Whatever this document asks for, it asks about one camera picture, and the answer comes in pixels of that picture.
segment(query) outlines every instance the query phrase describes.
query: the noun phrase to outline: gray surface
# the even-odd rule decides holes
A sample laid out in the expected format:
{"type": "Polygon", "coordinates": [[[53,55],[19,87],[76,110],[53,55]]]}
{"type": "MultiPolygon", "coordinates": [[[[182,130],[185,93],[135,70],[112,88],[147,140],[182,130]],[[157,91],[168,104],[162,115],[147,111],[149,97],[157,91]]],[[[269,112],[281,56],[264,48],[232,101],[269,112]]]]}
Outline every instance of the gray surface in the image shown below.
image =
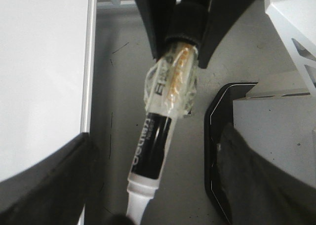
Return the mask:
{"type": "MultiPolygon", "coordinates": [[[[86,206],[87,225],[126,211],[126,178],[145,117],[144,79],[153,64],[136,9],[98,14],[91,136],[101,148],[101,164],[86,206]]],[[[263,0],[255,1],[222,41],[208,69],[198,71],[194,114],[176,125],[160,189],[142,224],[221,224],[204,190],[204,113],[228,82],[258,81],[293,69],[264,14],[263,0]]]]}
{"type": "Polygon", "coordinates": [[[316,188],[316,100],[295,96],[234,101],[234,125],[248,145],[278,168],[316,188]]]}

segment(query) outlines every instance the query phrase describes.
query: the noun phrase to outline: black label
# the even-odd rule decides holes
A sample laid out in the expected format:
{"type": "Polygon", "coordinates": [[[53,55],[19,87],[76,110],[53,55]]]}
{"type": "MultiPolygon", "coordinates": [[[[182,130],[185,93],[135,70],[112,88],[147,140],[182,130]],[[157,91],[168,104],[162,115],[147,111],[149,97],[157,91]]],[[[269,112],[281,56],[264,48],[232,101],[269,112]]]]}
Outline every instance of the black label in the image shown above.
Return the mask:
{"type": "Polygon", "coordinates": [[[171,119],[155,113],[146,115],[132,164],[132,172],[158,179],[171,119]]]}

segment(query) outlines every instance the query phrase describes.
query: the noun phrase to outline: gray floor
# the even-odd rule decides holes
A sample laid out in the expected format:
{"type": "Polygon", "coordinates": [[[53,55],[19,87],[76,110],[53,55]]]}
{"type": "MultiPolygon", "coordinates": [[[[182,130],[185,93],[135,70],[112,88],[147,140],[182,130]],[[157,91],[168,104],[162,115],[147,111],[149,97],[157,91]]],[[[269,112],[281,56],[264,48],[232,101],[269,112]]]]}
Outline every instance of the gray floor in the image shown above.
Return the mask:
{"type": "MultiPolygon", "coordinates": [[[[98,13],[91,136],[101,158],[86,205],[87,225],[126,211],[126,178],[145,117],[144,79],[153,64],[136,8],[98,13]]],[[[226,35],[208,69],[199,70],[193,116],[177,123],[160,189],[142,224],[222,224],[204,190],[204,113],[226,83],[293,69],[263,0],[256,0],[226,35]]]]}

